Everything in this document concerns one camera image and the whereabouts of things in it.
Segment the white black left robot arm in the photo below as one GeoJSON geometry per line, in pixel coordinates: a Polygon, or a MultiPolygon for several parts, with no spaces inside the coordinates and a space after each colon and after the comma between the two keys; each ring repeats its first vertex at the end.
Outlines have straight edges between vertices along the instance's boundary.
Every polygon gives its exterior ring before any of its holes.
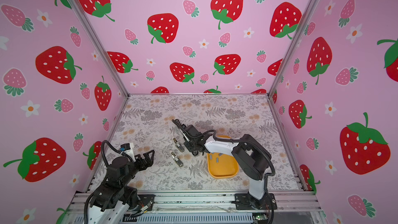
{"type": "Polygon", "coordinates": [[[135,219],[152,210],[154,195],[138,195],[138,190],[129,186],[135,175],[153,165],[154,150],[131,161],[126,156],[115,158],[107,173],[89,195],[84,207],[85,224],[118,224],[126,217],[135,219]]]}

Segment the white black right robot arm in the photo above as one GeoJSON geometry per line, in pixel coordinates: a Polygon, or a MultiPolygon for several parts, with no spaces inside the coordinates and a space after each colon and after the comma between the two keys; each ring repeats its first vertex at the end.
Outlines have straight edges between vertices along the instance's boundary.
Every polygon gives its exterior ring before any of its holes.
{"type": "Polygon", "coordinates": [[[234,157],[239,167],[249,177],[248,194],[258,202],[268,195],[267,182],[276,174],[271,154],[251,135],[239,139],[222,138],[216,130],[199,132],[193,125],[180,125],[184,145],[190,152],[221,153],[234,157]]]}

